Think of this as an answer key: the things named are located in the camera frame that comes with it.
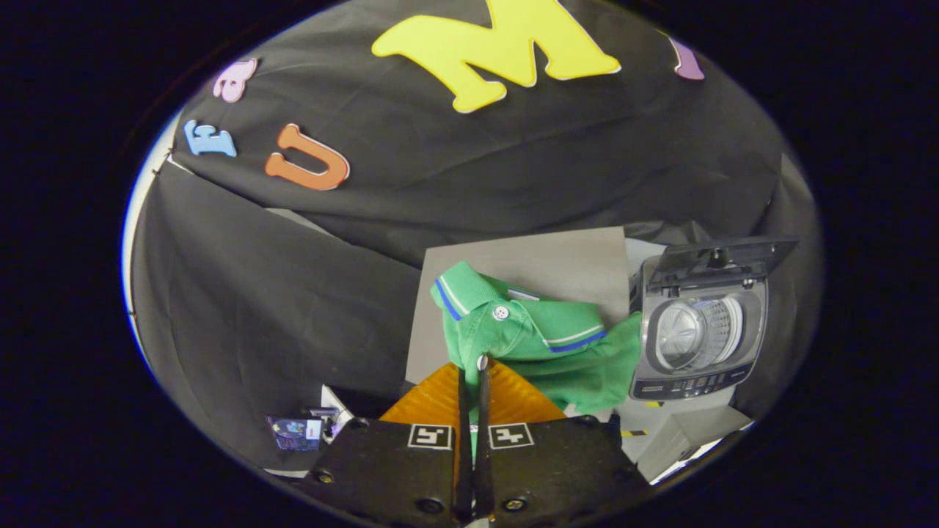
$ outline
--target small picture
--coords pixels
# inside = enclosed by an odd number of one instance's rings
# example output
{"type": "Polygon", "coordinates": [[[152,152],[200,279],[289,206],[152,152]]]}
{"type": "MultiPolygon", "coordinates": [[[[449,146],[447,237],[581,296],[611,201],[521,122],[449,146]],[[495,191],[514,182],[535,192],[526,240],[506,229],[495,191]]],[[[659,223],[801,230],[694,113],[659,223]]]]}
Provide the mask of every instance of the small picture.
{"type": "Polygon", "coordinates": [[[274,441],[288,451],[317,451],[323,434],[323,422],[318,418],[280,418],[268,416],[274,441]]]}

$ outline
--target washing machine lid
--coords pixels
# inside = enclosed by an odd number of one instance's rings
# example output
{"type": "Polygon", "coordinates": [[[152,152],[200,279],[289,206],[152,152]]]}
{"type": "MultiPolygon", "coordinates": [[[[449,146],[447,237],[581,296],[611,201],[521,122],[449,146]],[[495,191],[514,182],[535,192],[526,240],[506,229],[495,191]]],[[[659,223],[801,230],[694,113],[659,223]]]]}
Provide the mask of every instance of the washing machine lid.
{"type": "Polygon", "coordinates": [[[798,243],[791,237],[750,237],[671,246],[655,266],[648,287],[713,286],[763,279],[798,243]]]}

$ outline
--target green polo shirt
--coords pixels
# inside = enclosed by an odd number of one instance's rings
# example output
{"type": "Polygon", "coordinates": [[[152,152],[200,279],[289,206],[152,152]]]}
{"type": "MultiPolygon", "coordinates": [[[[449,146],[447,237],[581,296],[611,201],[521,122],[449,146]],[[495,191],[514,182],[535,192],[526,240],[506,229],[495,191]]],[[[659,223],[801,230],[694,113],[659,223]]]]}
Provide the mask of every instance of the green polo shirt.
{"type": "Polygon", "coordinates": [[[484,353],[561,409],[573,403],[577,412],[592,413],[625,401],[639,361],[641,313],[608,331],[594,304],[548,299],[466,262],[444,272],[431,295],[443,312],[450,360],[466,371],[471,401],[478,400],[476,362],[484,353]]]}

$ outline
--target gray box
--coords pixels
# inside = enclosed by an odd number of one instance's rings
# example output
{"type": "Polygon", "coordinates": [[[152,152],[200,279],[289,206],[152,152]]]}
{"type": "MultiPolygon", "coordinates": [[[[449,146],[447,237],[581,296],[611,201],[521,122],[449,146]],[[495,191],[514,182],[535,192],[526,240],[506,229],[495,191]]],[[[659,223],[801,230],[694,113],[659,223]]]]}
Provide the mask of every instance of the gray box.
{"type": "Polygon", "coordinates": [[[639,457],[639,472],[646,480],[654,482],[677,469],[679,462],[702,455],[703,446],[716,443],[751,423],[752,420],[741,412],[726,406],[673,414],[639,457]]]}

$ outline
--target control panel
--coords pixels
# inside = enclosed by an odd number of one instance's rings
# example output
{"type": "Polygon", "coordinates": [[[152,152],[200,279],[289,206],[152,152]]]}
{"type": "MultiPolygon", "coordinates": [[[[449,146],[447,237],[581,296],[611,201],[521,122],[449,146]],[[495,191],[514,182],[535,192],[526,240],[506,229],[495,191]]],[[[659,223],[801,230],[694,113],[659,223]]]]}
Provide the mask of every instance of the control panel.
{"type": "Polygon", "coordinates": [[[666,380],[636,380],[630,396],[633,399],[665,401],[711,394],[745,380],[751,368],[753,363],[709,374],[676,376],[666,380]]]}

